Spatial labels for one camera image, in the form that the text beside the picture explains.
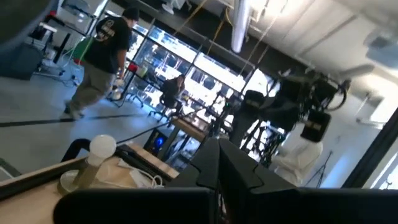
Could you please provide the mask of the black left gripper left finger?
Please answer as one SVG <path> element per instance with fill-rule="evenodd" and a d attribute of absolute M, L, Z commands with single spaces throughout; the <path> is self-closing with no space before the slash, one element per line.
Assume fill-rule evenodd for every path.
<path fill-rule="evenodd" d="M 218 224 L 217 139 L 203 143 L 188 166 L 159 189 L 88 189 L 62 197 L 54 224 Z"/>

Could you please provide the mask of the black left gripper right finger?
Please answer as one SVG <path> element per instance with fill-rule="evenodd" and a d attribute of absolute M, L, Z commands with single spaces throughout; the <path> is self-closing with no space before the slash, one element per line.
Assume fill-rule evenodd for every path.
<path fill-rule="evenodd" d="M 230 224 L 398 224 L 398 190 L 296 187 L 221 139 Z"/>

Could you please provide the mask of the white power adapter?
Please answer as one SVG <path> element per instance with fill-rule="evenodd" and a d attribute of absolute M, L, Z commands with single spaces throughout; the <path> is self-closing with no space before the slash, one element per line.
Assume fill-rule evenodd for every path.
<path fill-rule="evenodd" d="M 141 172 L 137 169 L 131 170 L 130 176 L 139 188 L 152 186 L 152 182 L 144 174 L 141 174 Z"/>

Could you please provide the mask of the white covered object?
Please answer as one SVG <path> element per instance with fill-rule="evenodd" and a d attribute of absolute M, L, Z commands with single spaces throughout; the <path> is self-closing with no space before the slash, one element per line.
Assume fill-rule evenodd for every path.
<path fill-rule="evenodd" d="M 302 139 L 291 149 L 278 147 L 278 154 L 272 156 L 274 172 L 295 186 L 301 186 L 323 152 L 323 142 Z"/>

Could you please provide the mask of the black computer tower blue light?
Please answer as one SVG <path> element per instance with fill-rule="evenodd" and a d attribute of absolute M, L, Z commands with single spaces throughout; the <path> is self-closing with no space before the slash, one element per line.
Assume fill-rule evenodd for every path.
<path fill-rule="evenodd" d="M 157 156 L 169 136 L 170 131 L 168 129 L 156 128 L 151 132 L 143 148 L 152 155 Z"/>

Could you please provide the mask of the brass lamp with white bulb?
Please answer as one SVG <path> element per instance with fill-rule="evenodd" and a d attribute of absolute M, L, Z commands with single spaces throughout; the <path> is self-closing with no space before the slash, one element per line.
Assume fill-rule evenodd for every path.
<path fill-rule="evenodd" d="M 116 140 L 106 134 L 97 135 L 90 142 L 88 157 L 80 168 L 66 171 L 61 175 L 58 190 L 68 194 L 78 189 L 88 189 L 94 182 L 102 163 L 116 151 Z"/>

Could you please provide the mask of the wooden table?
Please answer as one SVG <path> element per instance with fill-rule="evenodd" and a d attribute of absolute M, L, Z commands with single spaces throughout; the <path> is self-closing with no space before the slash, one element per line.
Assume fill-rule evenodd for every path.
<path fill-rule="evenodd" d="M 208 134 L 208 128 L 210 126 L 209 123 L 197 116 L 193 118 L 175 118 L 171 123 L 179 130 L 200 142 L 202 142 Z"/>

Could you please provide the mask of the person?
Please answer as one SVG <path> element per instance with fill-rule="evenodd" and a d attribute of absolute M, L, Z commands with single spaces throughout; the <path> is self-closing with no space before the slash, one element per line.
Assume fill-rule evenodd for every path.
<path fill-rule="evenodd" d="M 168 109 L 176 109 L 176 113 L 180 111 L 182 104 L 178 102 L 177 98 L 180 96 L 184 88 L 184 75 L 179 75 L 176 78 L 172 78 L 163 82 L 163 85 L 160 88 L 162 91 L 160 102 L 164 105 L 162 117 L 167 117 L 166 112 Z"/>
<path fill-rule="evenodd" d="M 127 8 L 121 16 L 108 16 L 96 26 L 96 36 L 84 54 L 84 76 L 64 113 L 72 119 L 84 117 L 83 110 L 97 103 L 110 90 L 116 76 L 124 77 L 126 54 L 132 44 L 132 28 L 139 10 Z"/>

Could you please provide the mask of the white ceiling light tube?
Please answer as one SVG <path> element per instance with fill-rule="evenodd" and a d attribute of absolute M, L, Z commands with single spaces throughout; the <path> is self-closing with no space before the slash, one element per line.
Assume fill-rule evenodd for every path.
<path fill-rule="evenodd" d="M 231 48 L 235 53 L 241 52 L 243 40 L 250 22 L 250 16 L 250 0 L 234 0 Z"/>

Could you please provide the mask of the dark grey cabinet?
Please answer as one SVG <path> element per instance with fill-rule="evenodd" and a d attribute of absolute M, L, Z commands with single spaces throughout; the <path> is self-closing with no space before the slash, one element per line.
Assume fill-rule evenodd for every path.
<path fill-rule="evenodd" d="M 7 54 L 0 55 L 0 77 L 30 80 L 44 57 L 43 51 L 22 43 Z"/>

